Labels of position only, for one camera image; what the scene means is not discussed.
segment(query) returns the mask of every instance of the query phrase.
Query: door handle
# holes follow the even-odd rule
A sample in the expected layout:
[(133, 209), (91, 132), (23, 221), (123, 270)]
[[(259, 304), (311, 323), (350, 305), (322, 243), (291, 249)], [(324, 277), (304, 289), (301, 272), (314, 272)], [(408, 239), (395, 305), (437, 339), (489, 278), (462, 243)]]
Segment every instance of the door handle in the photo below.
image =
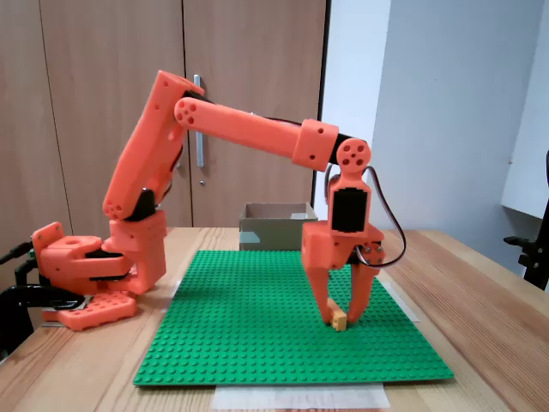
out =
[[(200, 75), (194, 75), (193, 80), (198, 87), (201, 87)], [(196, 131), (195, 133), (196, 133), (196, 165), (198, 167), (204, 167), (204, 143), (202, 139), (202, 133), (200, 131)]]

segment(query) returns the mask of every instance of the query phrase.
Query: wooden table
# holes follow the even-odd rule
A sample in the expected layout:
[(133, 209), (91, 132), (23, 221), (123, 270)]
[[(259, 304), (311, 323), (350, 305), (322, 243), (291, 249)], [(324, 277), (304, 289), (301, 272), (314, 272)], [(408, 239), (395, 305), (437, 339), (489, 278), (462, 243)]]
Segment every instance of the wooden table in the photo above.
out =
[[(392, 256), (400, 241), (386, 234)], [(407, 237), (407, 255), (380, 280), (419, 316), (455, 380), (385, 385), (390, 410), (549, 410), (549, 297), (443, 233)], [(214, 388), (140, 390), (132, 380), (195, 252), (237, 248), (238, 229), (173, 229), (167, 273), (140, 314), (83, 332), (39, 328), (0, 366), (0, 410), (208, 410)]]

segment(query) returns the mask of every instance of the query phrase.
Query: orange 3d printed part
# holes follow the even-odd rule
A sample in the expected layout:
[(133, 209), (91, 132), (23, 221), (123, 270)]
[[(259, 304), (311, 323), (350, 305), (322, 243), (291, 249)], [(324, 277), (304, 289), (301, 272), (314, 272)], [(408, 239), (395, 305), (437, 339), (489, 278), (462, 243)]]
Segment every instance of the orange 3d printed part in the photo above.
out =
[[(60, 223), (33, 234), (35, 260), (26, 263), (20, 278), (38, 267), (41, 279), (52, 287), (94, 295), (84, 309), (47, 312), (45, 317), (81, 330), (136, 312), (133, 294), (144, 294), (166, 272), (166, 215), (157, 206), (170, 190), (187, 130), (284, 156), (318, 171), (328, 164), (341, 167), (341, 175), (326, 185), (328, 220), (304, 224), (302, 258), (326, 323), (333, 316), (329, 271), (352, 265), (347, 321), (356, 322), (368, 306), (374, 276), (387, 265), (383, 264), (383, 234), (369, 223), (371, 189), (362, 179), (370, 168), (368, 144), (314, 119), (295, 124), (216, 105), (194, 83), (164, 71), (156, 77), (103, 202), (111, 237), (103, 241), (95, 236), (65, 236)], [(371, 171), (379, 191), (377, 176)], [(380, 197), (395, 220), (381, 192)], [(25, 244), (17, 253), (27, 248)]]

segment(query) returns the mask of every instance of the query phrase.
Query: cabinet door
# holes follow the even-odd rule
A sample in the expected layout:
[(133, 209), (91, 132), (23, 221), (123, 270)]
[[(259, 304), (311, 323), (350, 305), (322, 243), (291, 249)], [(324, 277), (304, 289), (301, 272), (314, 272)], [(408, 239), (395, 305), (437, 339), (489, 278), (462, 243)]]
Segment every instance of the cabinet door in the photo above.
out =
[[(70, 233), (39, 3), (34, 0), (0, 0), (0, 139), (0, 254), (53, 221)], [(15, 284), (13, 271), (22, 262), (0, 266), (0, 292)], [(38, 282), (37, 273), (29, 276), (30, 282)]]
[[(105, 237), (103, 198), (156, 73), (184, 75), (181, 1), (57, 0), (41, 9), (74, 232)], [(188, 153), (162, 203), (171, 226), (192, 225)]]
[[(212, 101), (301, 122), (317, 118), (324, 14), (318, 0), (184, 0), (187, 77)], [(288, 159), (190, 133), (193, 223), (234, 227), (247, 202), (309, 202), (311, 170)]]

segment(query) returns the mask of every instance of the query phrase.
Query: tape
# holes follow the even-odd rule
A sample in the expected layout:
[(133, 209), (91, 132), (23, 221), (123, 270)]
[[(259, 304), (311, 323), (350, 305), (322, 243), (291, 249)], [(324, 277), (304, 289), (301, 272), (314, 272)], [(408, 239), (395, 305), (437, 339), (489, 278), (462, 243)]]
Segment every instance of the tape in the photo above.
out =
[(240, 243), (259, 243), (259, 237), (255, 232), (240, 232)]
[(296, 221), (302, 221), (303, 219), (307, 219), (309, 217), (306, 213), (292, 213), (290, 215), (290, 219), (294, 219)]
[(383, 384), (217, 386), (212, 409), (389, 408)]
[(381, 282), (385, 290), (391, 295), (391, 297), (395, 300), (396, 303), (398, 303), (398, 306), (401, 307), (402, 311), (406, 313), (406, 316), (417, 324), (419, 322), (418, 316), (413, 312), (412, 309), (410, 309), (410, 306), (406, 304), (404, 300), (402, 300), (401, 296), (393, 289), (390, 282)]

